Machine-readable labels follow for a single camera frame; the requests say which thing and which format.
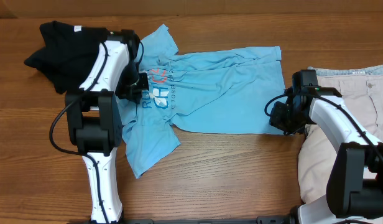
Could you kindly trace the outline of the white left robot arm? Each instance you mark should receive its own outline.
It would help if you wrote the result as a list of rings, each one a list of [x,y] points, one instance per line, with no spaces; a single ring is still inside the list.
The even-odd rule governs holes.
[[[139,71],[143,53],[134,30],[111,32],[78,91],[65,96],[71,143],[88,172],[92,212],[89,223],[124,223],[116,178],[116,153],[122,141],[117,100],[139,103],[148,90],[147,74]]]

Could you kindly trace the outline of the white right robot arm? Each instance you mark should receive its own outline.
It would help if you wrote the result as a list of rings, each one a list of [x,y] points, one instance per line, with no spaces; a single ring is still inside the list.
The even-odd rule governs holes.
[[[269,223],[368,223],[383,218],[383,142],[349,112],[341,93],[319,86],[314,70],[292,76],[292,86],[268,104],[269,124],[285,135],[317,124],[336,149],[324,196],[295,207],[289,215],[259,217]]]

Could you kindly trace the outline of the light blue printed t-shirt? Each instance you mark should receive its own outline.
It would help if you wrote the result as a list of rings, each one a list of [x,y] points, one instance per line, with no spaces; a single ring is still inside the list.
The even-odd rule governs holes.
[[[179,54],[167,26],[142,40],[149,87],[139,103],[119,100],[126,157],[136,178],[180,141],[174,128],[214,134],[278,134],[268,102],[285,88],[278,46]]]

